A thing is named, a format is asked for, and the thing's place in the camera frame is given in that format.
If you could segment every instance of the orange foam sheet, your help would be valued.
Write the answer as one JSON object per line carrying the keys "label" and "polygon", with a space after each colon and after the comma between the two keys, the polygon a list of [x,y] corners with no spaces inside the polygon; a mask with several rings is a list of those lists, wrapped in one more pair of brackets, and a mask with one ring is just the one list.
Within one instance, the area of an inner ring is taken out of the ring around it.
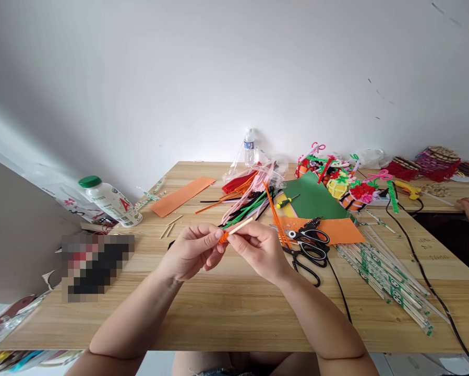
{"label": "orange foam sheet", "polygon": [[193,182],[187,184],[185,187],[180,188],[177,192],[173,192],[159,201],[151,205],[151,210],[158,214],[161,218],[166,217],[173,212],[180,205],[188,202],[191,198],[196,196],[210,184],[215,182],[215,179],[208,177],[200,177]]}
{"label": "orange foam sheet", "polygon": [[[309,221],[310,219],[305,218],[280,217],[281,225],[285,231],[298,231]],[[323,231],[330,237],[329,244],[363,243],[365,241],[361,232],[349,218],[324,219],[318,226],[318,230]]]}

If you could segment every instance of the white bottle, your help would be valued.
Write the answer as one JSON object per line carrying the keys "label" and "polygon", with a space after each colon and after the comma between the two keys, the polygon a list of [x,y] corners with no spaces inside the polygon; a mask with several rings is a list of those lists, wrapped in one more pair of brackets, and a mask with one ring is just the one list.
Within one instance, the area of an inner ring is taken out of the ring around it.
{"label": "white bottle", "polygon": [[78,184],[87,189],[86,195],[99,208],[120,222],[123,227],[133,227],[142,221],[142,214],[134,209],[131,202],[115,187],[103,183],[100,177],[92,175],[81,179]]}
{"label": "white bottle", "polygon": [[255,137],[251,128],[246,128],[245,132],[245,166],[255,165]]}

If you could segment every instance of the wooden table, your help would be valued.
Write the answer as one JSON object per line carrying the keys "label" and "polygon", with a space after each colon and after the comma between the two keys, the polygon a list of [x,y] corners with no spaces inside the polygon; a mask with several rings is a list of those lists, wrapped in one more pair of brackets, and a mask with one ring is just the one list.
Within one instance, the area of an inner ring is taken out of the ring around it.
{"label": "wooden table", "polygon": [[[377,174],[379,170],[376,169],[360,169],[360,173],[364,177],[369,177],[367,174],[375,173]],[[387,188],[387,184],[385,181],[377,180],[379,187]],[[434,183],[431,179],[423,178],[412,180],[405,183],[412,185],[414,187],[420,187],[422,185]],[[420,199],[424,203],[424,208],[420,211],[421,213],[463,213],[463,207],[457,203],[458,199],[463,197],[469,197],[469,183],[462,183],[456,181],[449,181],[449,182],[442,182],[441,185],[448,188],[449,196],[442,197],[443,200],[452,203],[454,206],[447,205],[435,198],[430,196],[422,196]],[[409,197],[403,193],[401,193],[401,188],[398,188],[398,199],[401,205],[405,208],[407,212],[415,212],[420,209],[420,202],[417,200],[411,200]]]}
{"label": "wooden table", "polygon": [[[109,291],[99,296],[98,303],[62,303],[57,287],[13,333],[0,349],[84,349],[102,322],[136,286],[158,265],[168,243],[186,225],[197,221],[220,223],[227,205],[219,205],[195,215],[204,204],[200,200],[222,195],[222,174],[229,163],[179,162],[166,174],[164,188],[171,193],[191,180],[207,175],[217,179],[214,186],[182,205],[166,218],[159,218],[147,207],[144,220],[132,229],[117,228],[117,233],[135,234],[136,252]],[[295,166],[290,165],[288,179]],[[384,210],[376,214],[399,234],[401,231]],[[171,219],[184,215],[170,238],[159,239]],[[406,212],[399,221],[409,232],[415,250],[434,288],[453,313],[461,336],[469,348],[469,269]],[[271,223],[267,210],[264,223]],[[412,262],[406,239],[381,226],[375,230],[408,269],[423,284],[420,272]],[[450,326],[435,316],[433,337],[396,304],[384,303],[362,278],[332,248],[329,252],[351,312],[353,324],[369,351],[461,353]],[[344,303],[330,268],[317,271],[320,290],[343,312]],[[435,298],[430,298],[438,308]],[[184,284],[173,302],[154,347],[159,350],[209,351],[311,351],[304,333],[280,291],[259,277],[230,247],[222,262],[210,272],[200,272]]]}

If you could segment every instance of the glue gun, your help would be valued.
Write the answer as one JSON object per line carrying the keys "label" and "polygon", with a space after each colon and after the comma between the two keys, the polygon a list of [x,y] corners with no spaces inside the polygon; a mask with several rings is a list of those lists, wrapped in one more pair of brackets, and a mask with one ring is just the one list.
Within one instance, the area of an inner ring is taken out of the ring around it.
{"label": "glue gun", "polygon": [[400,182],[398,180],[395,180],[394,184],[397,185],[398,187],[402,188],[404,191],[409,192],[410,193],[410,197],[409,197],[410,199],[416,200],[416,199],[420,198],[420,195],[418,194],[422,191],[420,188],[411,186],[409,184],[406,184],[405,182]]}

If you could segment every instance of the bottle cap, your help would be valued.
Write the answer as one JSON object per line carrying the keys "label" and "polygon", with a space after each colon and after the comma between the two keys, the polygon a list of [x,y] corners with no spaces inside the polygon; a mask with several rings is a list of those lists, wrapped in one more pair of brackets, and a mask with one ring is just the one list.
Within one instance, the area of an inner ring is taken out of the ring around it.
{"label": "bottle cap", "polygon": [[78,182],[78,184],[83,188],[92,188],[93,186],[99,185],[100,183],[102,183],[102,179],[95,175],[83,178]]}

